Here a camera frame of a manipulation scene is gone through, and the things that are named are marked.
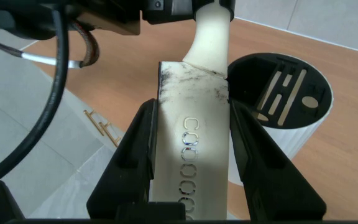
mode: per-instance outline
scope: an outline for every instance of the white cylindrical knife block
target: white cylindrical knife block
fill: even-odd
[[[333,107],[333,91],[314,66],[288,55],[252,54],[229,66],[229,97],[243,102],[289,159]],[[242,185],[230,148],[229,181]]]

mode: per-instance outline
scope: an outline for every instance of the white wire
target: white wire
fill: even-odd
[[[45,63],[48,65],[56,65],[56,59],[52,58],[52,57],[45,57],[42,55],[30,54],[30,53],[25,53],[25,52],[23,52],[21,56],[24,59],[31,60],[34,62]],[[81,68],[80,63],[81,63],[81,61],[78,61],[78,60],[69,60],[68,68]]]

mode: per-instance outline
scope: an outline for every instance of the tile floor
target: tile floor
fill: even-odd
[[[0,42],[21,49],[33,41],[0,30]],[[0,161],[36,122],[48,97],[51,81],[32,62],[0,52]],[[88,216],[84,210],[86,199],[98,181],[96,177],[101,176],[107,165],[102,166],[101,161],[107,163],[115,147],[104,146],[95,135],[97,131],[90,129],[86,118],[81,117],[84,116],[83,109],[72,107],[74,100],[75,96],[66,91],[41,141],[2,179],[26,217],[31,214],[50,218]],[[83,206],[61,209],[70,202],[81,202]],[[42,209],[48,203],[52,203],[51,209]]]

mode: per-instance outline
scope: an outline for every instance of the wooden floor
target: wooden floor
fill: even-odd
[[[158,62],[181,61],[193,41],[194,21],[150,26],[140,36],[93,32],[101,58],[92,67],[70,70],[67,88],[122,130],[140,104],[157,96]],[[81,59],[85,46],[70,36],[71,58]],[[26,51],[55,55],[55,39],[37,42]],[[334,90],[334,107],[293,162],[328,206],[325,219],[358,220],[358,52],[280,30],[234,20],[229,62],[256,52],[293,55],[313,64]],[[54,68],[40,65],[48,74]],[[247,218],[241,187],[229,185],[228,208]]]

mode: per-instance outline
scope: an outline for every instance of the black wire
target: black wire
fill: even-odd
[[[14,49],[13,47],[9,47],[1,43],[0,43],[0,50],[3,50],[6,53],[13,55],[15,57],[22,57],[22,53],[23,53],[21,50]]]
[[[80,63],[80,67],[86,67],[93,65],[99,59],[99,45],[92,33],[84,29],[80,23],[76,20],[71,22],[72,28],[74,28],[84,39],[86,45],[86,52],[84,60]]]
[[[13,152],[0,162],[0,179],[13,170],[13,168],[15,168],[15,166],[18,165],[18,163],[20,163],[20,161],[23,160],[37,144],[55,116],[63,96],[68,69],[67,20],[64,15],[64,10],[53,10],[52,16],[56,27],[58,46],[55,79],[52,83],[52,89],[47,104],[30,133],[23,139],[16,149],[13,150]]]

